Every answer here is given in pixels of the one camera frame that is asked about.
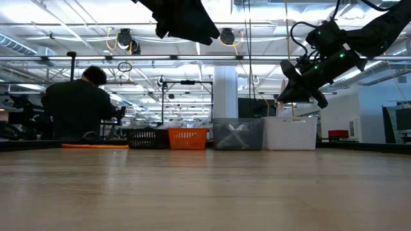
black jacket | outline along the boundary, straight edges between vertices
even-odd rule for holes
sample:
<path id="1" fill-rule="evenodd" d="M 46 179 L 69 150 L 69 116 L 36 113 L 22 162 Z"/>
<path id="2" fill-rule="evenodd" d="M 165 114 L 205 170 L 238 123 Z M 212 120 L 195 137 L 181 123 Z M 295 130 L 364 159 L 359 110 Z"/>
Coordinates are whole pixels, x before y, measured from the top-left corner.
<path id="1" fill-rule="evenodd" d="M 101 120 L 115 114 L 110 96 L 83 80 L 50 86 L 42 97 L 42 104 L 53 116 L 56 139 L 78 139 L 87 132 L 100 135 Z"/>

gray bin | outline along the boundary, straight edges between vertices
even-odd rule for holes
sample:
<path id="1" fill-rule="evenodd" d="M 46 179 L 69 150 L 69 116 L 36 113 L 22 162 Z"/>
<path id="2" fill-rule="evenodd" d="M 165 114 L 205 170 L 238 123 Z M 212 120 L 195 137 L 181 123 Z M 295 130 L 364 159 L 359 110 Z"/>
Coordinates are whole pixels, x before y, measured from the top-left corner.
<path id="1" fill-rule="evenodd" d="M 213 119 L 214 149 L 262 150 L 263 119 Z"/>

white bin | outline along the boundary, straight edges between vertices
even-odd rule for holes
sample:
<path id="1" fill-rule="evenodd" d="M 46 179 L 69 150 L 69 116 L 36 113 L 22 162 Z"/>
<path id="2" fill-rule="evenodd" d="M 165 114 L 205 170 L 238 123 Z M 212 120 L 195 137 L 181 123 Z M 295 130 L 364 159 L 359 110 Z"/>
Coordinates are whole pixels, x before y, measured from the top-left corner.
<path id="1" fill-rule="evenodd" d="M 314 150 L 315 117 L 265 117 L 264 147 L 267 150 Z"/>

ceiling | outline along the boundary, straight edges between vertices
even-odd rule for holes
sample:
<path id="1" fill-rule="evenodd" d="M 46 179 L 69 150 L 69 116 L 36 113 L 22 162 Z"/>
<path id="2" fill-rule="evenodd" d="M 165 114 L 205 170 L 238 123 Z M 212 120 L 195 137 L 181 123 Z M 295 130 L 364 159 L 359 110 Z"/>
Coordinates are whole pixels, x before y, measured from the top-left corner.
<path id="1" fill-rule="evenodd" d="M 132 35 L 141 46 L 142 55 L 235 55 L 236 50 L 231 46 L 223 45 L 215 40 L 210 46 L 196 44 L 177 38 L 165 38 L 163 40 L 155 36 L 155 21 L 151 12 L 142 4 L 134 4 L 130 0 L 45 0 L 46 10 L 35 4 L 32 0 L 0 0 L 0 34 L 17 41 L 30 49 L 44 52 L 47 47 L 52 50 L 51 55 L 66 55 L 68 51 L 76 51 L 78 55 L 128 55 L 126 51 L 115 46 L 116 33 L 121 28 L 130 28 Z M 216 26 L 232 28 L 236 36 L 237 54 L 247 55 L 247 43 L 245 42 L 245 19 L 251 19 L 252 55 L 302 55 L 302 49 L 287 39 L 287 26 L 290 27 L 296 21 L 307 21 L 312 24 L 320 24 L 326 20 L 335 9 L 334 0 L 289 0 L 287 14 L 284 1 L 253 0 L 250 1 L 244 11 L 241 0 L 203 0 L 202 3 L 210 18 Z M 355 30 L 366 25 L 373 18 L 381 15 L 381 12 L 370 10 L 361 4 L 343 4 L 337 14 L 337 23 L 344 30 Z M 298 26 L 294 31 L 297 40 L 303 42 L 311 29 L 306 26 Z M 407 38 L 410 27 L 406 28 L 399 39 Z M 21 55 L 7 47 L 0 47 L 0 55 Z M 131 62 L 133 70 L 121 75 L 118 72 L 119 62 L 102 63 L 81 61 L 76 64 L 74 76 L 79 78 L 82 71 L 91 64 L 102 66 L 107 72 L 110 81 L 127 82 L 124 84 L 110 84 L 105 87 L 109 92 L 126 92 L 119 94 L 125 101 L 138 106 L 152 107 L 158 110 L 159 104 L 153 96 L 144 95 L 146 91 L 155 92 L 157 80 L 163 76 L 166 80 L 203 80 L 212 81 L 215 65 L 223 65 L 220 62 L 174 62 L 174 61 L 135 61 Z M 70 71 L 69 62 L 54 62 L 54 66 L 39 65 L 35 62 L 8 62 L 0 71 L 0 80 L 35 82 L 42 81 L 67 81 Z M 249 75 L 249 65 L 236 65 L 240 77 L 239 85 L 244 91 L 248 91 L 245 78 Z M 13 70 L 13 67 L 24 73 Z M 260 92 L 279 92 L 281 82 L 284 79 L 281 68 L 276 63 L 253 64 L 253 75 L 257 76 L 256 89 Z M 36 91 L 21 87 L 11 86 L 11 90 Z M 201 85 L 175 86 L 172 90 L 179 92 L 195 91 L 204 92 L 199 95 L 177 95 L 175 102 L 210 102 L 211 97 Z M 267 94 L 266 98 L 272 98 L 273 94 Z M 194 116 L 206 116 L 208 110 L 202 107 L 192 108 Z"/>

orange basket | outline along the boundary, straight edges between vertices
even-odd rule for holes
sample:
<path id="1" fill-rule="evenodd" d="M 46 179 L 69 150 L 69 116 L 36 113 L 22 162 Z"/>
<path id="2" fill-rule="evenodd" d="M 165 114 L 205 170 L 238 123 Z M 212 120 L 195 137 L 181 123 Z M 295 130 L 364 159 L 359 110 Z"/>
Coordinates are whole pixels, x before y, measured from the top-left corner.
<path id="1" fill-rule="evenodd" d="M 208 128 L 169 128 L 170 146 L 173 150 L 204 150 Z"/>

